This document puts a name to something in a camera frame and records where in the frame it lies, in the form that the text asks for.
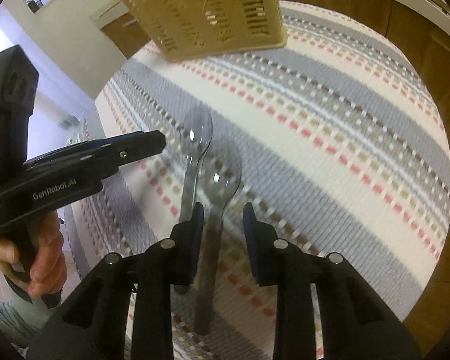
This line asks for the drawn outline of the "left hand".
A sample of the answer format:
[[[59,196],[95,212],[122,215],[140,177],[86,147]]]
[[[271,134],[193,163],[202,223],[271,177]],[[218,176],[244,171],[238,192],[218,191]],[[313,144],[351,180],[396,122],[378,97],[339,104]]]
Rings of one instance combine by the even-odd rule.
[[[20,261],[17,246],[0,235],[0,270],[10,280],[10,303],[16,307],[30,306],[44,295],[60,295],[67,280],[67,267],[63,254],[63,235],[56,211],[28,224],[36,236],[37,256],[30,269],[31,280],[26,283],[14,278],[11,266]]]

